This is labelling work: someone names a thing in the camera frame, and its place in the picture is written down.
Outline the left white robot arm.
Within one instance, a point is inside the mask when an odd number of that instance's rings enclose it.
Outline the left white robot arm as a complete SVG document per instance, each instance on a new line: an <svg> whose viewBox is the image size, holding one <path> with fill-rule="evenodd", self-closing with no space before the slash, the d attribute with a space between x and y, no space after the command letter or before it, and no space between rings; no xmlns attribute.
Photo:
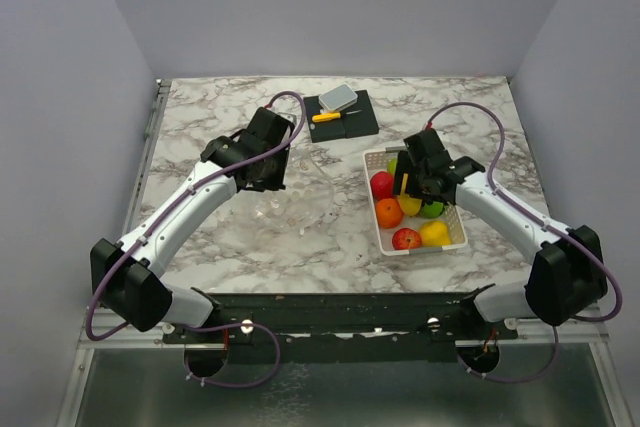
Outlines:
<svg viewBox="0 0 640 427"><path fill-rule="evenodd" d="M187 179L141 225L116 242L99 240L90 251L92 290L141 332L161 322L186 325L206 342L220 332L215 301L162 277L178 250L220 206L242 190L284 187L289 145L298 125L261 107L249 125L211 140Z"/></svg>

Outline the yellow toy mango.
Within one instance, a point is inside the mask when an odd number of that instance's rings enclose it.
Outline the yellow toy mango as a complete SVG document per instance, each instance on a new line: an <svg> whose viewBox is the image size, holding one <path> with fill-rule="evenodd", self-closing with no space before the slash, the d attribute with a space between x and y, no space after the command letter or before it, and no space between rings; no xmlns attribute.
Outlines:
<svg viewBox="0 0 640 427"><path fill-rule="evenodd" d="M409 176L407 173L403 175L400 194L397 196L397 202L405 216L415 217L422 206L422 200L411 197L407 192Z"/></svg>

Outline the clear zip top bag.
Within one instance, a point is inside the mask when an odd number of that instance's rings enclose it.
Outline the clear zip top bag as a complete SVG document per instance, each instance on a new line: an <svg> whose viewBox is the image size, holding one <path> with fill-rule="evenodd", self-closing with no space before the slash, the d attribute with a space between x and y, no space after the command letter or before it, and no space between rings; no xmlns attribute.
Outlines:
<svg viewBox="0 0 640 427"><path fill-rule="evenodd" d="M249 214L260 227L302 236L333 207L333 181L313 160L309 149L291 149L284 186L284 190L249 193Z"/></svg>

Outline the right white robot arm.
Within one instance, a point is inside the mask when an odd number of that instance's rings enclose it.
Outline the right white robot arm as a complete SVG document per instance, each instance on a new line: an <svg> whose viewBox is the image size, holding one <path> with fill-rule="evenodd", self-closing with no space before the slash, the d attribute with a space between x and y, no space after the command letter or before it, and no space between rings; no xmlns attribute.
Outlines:
<svg viewBox="0 0 640 427"><path fill-rule="evenodd" d="M459 314L461 330L481 338L507 318L538 318L559 326L608 291L598 235L570 228L525 206L468 156L452 159L432 128L404 140L394 190L427 202L458 206L483 220L530 264L526 282L494 285L474 294Z"/></svg>

